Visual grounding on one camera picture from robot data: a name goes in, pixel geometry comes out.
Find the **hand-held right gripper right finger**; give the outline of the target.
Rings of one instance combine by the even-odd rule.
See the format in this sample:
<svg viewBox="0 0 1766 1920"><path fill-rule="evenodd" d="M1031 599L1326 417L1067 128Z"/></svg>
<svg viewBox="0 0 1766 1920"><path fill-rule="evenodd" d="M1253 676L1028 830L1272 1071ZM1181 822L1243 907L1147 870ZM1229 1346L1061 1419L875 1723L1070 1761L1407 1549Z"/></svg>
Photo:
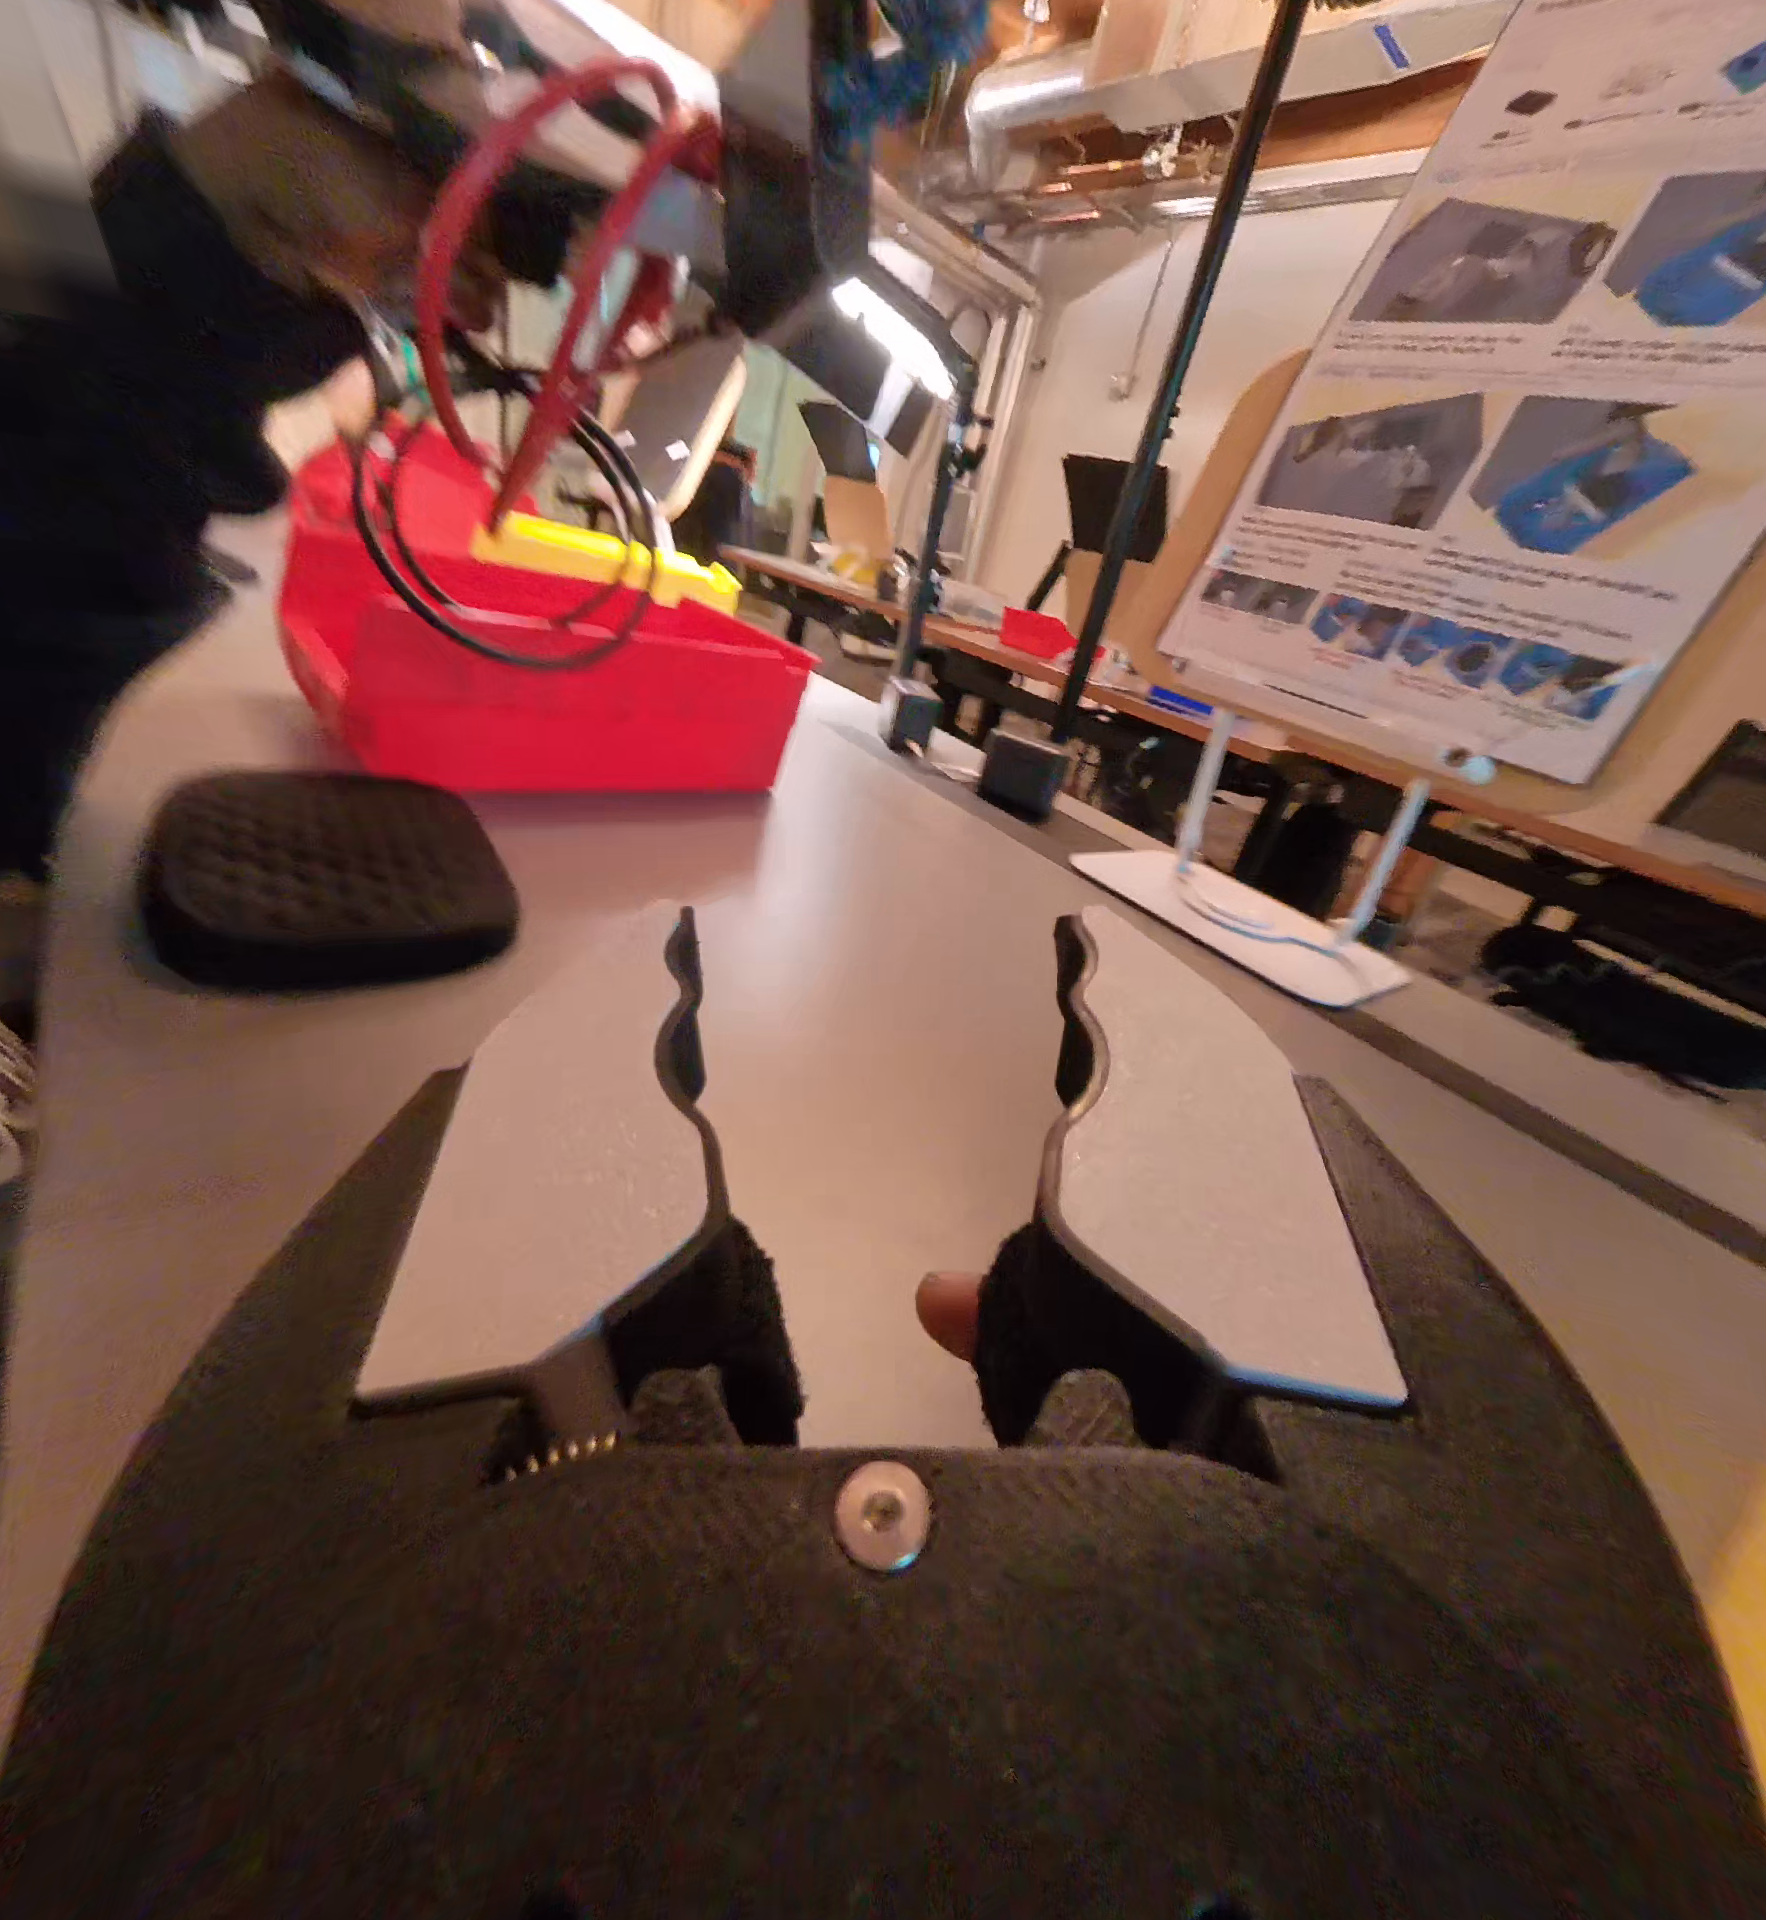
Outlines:
<svg viewBox="0 0 1766 1920"><path fill-rule="evenodd" d="M1280 1047L1110 909L1065 914L1054 946L1049 1234L1232 1388L1404 1410L1409 1381Z"/></svg>

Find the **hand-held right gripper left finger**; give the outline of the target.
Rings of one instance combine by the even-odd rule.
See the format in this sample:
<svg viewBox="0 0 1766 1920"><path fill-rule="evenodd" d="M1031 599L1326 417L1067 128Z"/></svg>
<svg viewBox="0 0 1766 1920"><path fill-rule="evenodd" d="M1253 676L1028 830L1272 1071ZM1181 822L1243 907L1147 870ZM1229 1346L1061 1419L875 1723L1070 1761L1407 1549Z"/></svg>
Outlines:
<svg viewBox="0 0 1766 1920"><path fill-rule="evenodd" d="M617 1334L726 1225L696 913L588 938L475 1049L356 1381L366 1413L622 1413Z"/></svg>

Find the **red plastic bin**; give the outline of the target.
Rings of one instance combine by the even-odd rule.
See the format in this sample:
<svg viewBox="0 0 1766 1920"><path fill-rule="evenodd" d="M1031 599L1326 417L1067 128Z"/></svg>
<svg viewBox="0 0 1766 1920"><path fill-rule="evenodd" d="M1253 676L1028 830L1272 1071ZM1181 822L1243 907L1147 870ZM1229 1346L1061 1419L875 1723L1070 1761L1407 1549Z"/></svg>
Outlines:
<svg viewBox="0 0 1766 1920"><path fill-rule="evenodd" d="M477 797L761 797L816 672L741 612L480 563L487 474L390 421L295 469L280 650L364 772Z"/></svg>

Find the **person's left hand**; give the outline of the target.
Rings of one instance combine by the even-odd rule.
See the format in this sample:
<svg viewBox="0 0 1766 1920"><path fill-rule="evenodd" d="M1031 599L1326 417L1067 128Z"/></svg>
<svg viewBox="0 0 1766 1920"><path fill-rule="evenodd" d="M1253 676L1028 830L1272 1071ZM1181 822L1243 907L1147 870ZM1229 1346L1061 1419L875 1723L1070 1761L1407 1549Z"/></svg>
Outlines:
<svg viewBox="0 0 1766 1920"><path fill-rule="evenodd" d="M305 299L406 296L435 188L388 136L272 71L165 147L241 255Z"/></svg>

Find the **long LED lamp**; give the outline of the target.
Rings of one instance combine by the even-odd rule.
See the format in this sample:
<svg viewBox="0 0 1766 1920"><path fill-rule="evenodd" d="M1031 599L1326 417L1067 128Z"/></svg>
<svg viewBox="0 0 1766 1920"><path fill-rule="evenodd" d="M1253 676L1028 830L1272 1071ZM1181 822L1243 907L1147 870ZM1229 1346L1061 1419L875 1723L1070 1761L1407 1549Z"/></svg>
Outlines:
<svg viewBox="0 0 1766 1920"><path fill-rule="evenodd" d="M836 314L856 324L889 363L931 394L954 394L975 377L976 363L963 348L942 314L891 282L848 276L828 290Z"/></svg>

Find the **black light stand pole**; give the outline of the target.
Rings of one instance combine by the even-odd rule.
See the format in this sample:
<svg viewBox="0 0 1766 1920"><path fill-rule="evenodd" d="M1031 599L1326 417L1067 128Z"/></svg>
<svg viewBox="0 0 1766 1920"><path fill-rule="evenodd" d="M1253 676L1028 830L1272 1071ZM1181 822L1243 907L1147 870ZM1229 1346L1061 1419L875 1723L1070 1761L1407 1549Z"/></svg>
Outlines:
<svg viewBox="0 0 1766 1920"><path fill-rule="evenodd" d="M964 348L957 348L944 356L944 369L952 377L950 418L935 466L917 563L902 590L896 656L881 707L881 736L901 757L922 753L942 718L944 704L939 692L919 679L919 665L926 629L942 596L946 519L960 482L984 458L983 446L972 438L986 425L979 411L980 367Z"/></svg>

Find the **white poster stand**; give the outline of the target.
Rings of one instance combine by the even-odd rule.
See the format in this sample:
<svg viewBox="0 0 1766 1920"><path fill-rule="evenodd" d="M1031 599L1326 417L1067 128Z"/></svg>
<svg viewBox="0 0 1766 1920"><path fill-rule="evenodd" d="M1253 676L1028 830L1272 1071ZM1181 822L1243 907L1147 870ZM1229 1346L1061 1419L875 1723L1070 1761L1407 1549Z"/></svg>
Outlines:
<svg viewBox="0 0 1766 1920"><path fill-rule="evenodd" d="M1318 959L1351 962L1353 950L1363 949L1363 932L1377 920L1377 907L1383 900L1391 879L1401 865L1409 843L1424 820L1424 807L1431 801L1431 781L1414 777L1401 793L1399 808L1391 829L1379 837L1379 850L1367 869L1361 892L1351 905L1351 914L1340 923L1328 923L1318 937L1303 937L1279 930L1265 913L1234 910L1217 905L1202 885L1202 844L1205 827L1222 769L1241 716L1224 702L1208 708L1211 723L1207 748L1197 778L1192 781L1189 801L1182 813L1181 830L1174 843L1174 873L1178 892L1187 905L1197 910L1213 928L1229 932L1239 941L1258 946L1283 946L1311 953Z"/></svg>

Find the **dark honeycomb seat cushion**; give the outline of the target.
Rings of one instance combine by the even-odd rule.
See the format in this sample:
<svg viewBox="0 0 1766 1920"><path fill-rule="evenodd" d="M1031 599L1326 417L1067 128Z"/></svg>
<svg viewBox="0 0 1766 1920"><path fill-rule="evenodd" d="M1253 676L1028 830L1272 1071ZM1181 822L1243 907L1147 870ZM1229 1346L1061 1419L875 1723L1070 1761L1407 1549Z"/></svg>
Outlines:
<svg viewBox="0 0 1766 1920"><path fill-rule="evenodd" d="M480 816L420 781L224 770L156 807L134 866L154 962L231 996L341 994L507 956L521 899Z"/></svg>

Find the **black pole with round disc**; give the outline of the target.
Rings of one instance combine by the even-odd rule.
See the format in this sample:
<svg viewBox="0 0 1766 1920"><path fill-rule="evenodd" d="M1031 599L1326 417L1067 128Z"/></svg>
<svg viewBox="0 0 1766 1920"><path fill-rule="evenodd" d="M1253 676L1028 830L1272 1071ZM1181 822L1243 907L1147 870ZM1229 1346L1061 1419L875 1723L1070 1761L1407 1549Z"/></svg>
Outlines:
<svg viewBox="0 0 1766 1920"><path fill-rule="evenodd" d="M1077 732L1097 650L1119 603L1125 570L1130 563L1134 522L1144 504L1150 477L1155 469L1158 469L1174 428L1185 384L1232 249L1232 234L1257 177L1265 141L1280 109L1283 87L1295 63L1311 8L1311 3L1272 5L1272 22L1261 46L1250 90L1236 116L1230 151L1207 218L1202 247L1138 437L1130 481L1115 519L1108 547L1103 553L1085 623L1077 638L1079 645L1068 660L1063 690L1053 713L1049 732L1053 751L1067 748Z"/></svg>

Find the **long wooden work table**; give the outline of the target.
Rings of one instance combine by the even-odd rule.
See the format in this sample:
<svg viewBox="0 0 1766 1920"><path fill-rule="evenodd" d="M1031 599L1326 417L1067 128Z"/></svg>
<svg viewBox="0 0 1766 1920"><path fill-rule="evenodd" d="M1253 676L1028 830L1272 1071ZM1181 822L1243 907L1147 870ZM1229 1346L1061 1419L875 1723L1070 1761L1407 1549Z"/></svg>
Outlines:
<svg viewBox="0 0 1766 1920"><path fill-rule="evenodd" d="M792 636L812 620L896 636L905 616L901 604L780 554L726 547L724 564L742 581L747 599L784 612ZM976 707L966 730L976 746L1005 718L1043 723L1057 715L1063 674L1051 662L1002 645L995 629L928 614L919 660L931 666L949 718L964 704ZM1208 732L1205 716L1158 707L1119 686L1098 686L1073 720L1073 736L1105 757L1133 753L1144 739L1185 741L1194 757L1202 757ZM1413 843L1453 869L1540 900L1592 899L1600 885L1577 881L1577 873L1635 874L1650 888L1709 900L1721 914L1766 924L1766 879L1686 865L1659 852L1652 838L1618 841L1595 829L1529 820L1519 807L1468 798L1457 784L1437 790Z"/></svg>

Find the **printed instruction poster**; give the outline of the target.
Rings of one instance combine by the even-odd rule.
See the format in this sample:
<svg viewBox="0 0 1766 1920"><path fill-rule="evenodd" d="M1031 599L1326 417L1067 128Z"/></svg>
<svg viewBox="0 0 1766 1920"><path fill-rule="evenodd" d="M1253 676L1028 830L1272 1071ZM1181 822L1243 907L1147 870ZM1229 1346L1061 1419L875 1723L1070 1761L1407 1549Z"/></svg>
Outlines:
<svg viewBox="0 0 1766 1920"><path fill-rule="evenodd" d="M1519 5L1158 636L1587 784L1766 538L1766 3Z"/></svg>

